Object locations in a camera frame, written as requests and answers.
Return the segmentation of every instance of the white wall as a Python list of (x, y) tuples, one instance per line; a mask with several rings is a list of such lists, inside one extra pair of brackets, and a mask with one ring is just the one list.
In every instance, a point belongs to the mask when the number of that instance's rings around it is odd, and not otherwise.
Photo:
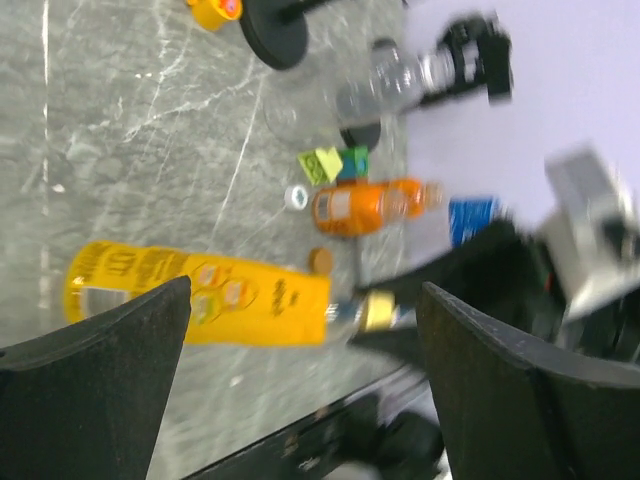
[[(640, 1), (425, 0), (407, 46), (433, 48), (455, 14), (495, 10), (513, 42), (513, 101), (486, 93), (409, 115), (409, 173), (451, 194), (498, 194), (537, 225), (555, 200), (544, 159), (591, 143), (640, 190)], [(409, 225), (412, 263), (448, 246), (444, 213)]]

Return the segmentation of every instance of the cartoon face graphic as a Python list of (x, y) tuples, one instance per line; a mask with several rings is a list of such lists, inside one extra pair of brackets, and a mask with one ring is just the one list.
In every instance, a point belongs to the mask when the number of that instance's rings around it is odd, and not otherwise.
[(196, 270), (195, 278), (198, 285), (209, 288), (219, 288), (229, 279), (230, 267), (217, 265), (203, 265)]
[(244, 310), (257, 296), (258, 287), (244, 278), (230, 278), (222, 285), (222, 298), (227, 310)]
[(223, 304), (219, 292), (195, 295), (191, 299), (191, 322), (205, 325), (213, 322), (222, 313)]

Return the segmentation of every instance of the bottle cap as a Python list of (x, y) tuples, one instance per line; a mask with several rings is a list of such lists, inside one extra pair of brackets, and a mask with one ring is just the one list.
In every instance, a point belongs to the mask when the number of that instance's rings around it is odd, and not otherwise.
[(309, 192), (302, 185), (293, 185), (284, 192), (284, 204), (288, 210), (301, 211), (309, 203)]
[(309, 269), (318, 275), (329, 275), (333, 270), (333, 255), (322, 247), (314, 248), (309, 253)]
[(393, 293), (372, 291), (365, 302), (360, 330), (369, 332), (391, 328), (396, 306)]

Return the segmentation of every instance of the black round base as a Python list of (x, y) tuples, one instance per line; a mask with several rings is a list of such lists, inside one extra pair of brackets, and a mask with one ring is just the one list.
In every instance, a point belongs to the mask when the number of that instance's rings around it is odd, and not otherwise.
[(363, 127), (353, 127), (340, 130), (342, 140), (348, 148), (367, 147), (370, 152), (373, 152), (373, 150), (378, 146), (381, 134), (382, 127), (380, 126), (380, 122), (365, 125)]
[(391, 37), (379, 37), (376, 38), (371, 44), (371, 50), (378, 50), (382, 48), (395, 48), (398, 44)]
[(298, 0), (243, 0), (240, 26), (257, 57), (274, 70), (298, 65), (307, 53), (309, 29), (304, 15), (284, 23), (284, 7)]

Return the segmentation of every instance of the orange juice bottle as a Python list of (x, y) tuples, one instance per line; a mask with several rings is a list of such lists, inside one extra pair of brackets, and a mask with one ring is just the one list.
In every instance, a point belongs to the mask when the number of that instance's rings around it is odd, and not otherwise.
[(347, 184), (320, 190), (312, 203), (313, 218), (324, 233), (355, 237), (385, 225), (415, 218), (435, 208), (441, 199), (436, 184), (411, 178), (371, 184)]

